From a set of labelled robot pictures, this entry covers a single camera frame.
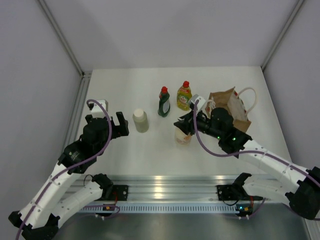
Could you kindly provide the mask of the cream pump lotion bottle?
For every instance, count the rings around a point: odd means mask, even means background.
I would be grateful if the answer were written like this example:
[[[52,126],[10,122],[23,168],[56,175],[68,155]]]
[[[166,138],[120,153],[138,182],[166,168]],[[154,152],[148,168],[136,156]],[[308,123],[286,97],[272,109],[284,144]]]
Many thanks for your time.
[[[192,140],[192,135],[186,135],[178,127],[175,128],[174,139],[177,144],[188,146]]]

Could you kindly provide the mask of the green white-capped bottle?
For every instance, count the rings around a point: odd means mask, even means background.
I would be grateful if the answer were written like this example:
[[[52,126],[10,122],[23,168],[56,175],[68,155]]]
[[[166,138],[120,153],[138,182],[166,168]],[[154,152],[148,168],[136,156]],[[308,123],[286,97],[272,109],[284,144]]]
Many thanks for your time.
[[[145,133],[149,130],[148,116],[143,109],[141,108],[135,109],[133,112],[132,118],[133,118],[133,122],[136,127],[136,130],[139,133]]]

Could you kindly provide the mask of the green dish soap bottle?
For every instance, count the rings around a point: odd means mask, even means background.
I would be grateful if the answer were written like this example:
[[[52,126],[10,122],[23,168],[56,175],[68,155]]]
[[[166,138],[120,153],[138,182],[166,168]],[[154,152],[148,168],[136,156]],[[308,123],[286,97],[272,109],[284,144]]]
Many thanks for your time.
[[[166,117],[171,109],[170,104],[170,94],[168,92],[168,88],[163,86],[159,93],[159,103],[158,103],[158,115],[161,117]]]

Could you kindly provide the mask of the clear red-capped bottle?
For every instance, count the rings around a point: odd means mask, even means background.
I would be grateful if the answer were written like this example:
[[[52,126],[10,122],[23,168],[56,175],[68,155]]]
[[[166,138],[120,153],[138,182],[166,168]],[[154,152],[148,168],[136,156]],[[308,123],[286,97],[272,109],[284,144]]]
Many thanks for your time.
[[[183,111],[188,111],[190,109],[190,105],[188,104],[188,102],[191,98],[192,92],[190,88],[190,83],[188,81],[184,81],[176,94],[176,103],[178,108],[180,108]]]

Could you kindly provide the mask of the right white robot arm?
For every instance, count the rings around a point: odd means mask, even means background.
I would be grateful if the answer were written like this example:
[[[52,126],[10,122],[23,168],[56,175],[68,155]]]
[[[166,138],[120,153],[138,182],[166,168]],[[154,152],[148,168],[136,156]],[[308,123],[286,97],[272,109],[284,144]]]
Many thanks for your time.
[[[217,157],[236,157],[275,180],[257,180],[250,173],[242,173],[233,182],[233,194],[261,197],[283,203],[307,220],[316,220],[320,211],[320,169],[296,165],[258,144],[251,136],[233,125],[233,118],[224,108],[218,107],[207,117],[202,111],[191,111],[178,118],[174,126],[186,135],[203,133],[218,139],[223,154]]]

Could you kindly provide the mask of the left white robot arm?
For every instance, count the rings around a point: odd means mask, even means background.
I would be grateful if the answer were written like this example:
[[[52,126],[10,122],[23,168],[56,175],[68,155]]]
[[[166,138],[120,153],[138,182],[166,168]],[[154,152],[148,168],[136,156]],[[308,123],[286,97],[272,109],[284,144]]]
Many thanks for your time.
[[[86,205],[96,200],[113,200],[114,184],[106,174],[93,175],[83,188],[66,199],[70,186],[85,174],[105,151],[110,140],[129,135],[128,121],[122,112],[112,118],[85,117],[87,124],[79,139],[66,146],[49,178],[36,196],[8,219],[26,240],[51,240],[63,224]]]

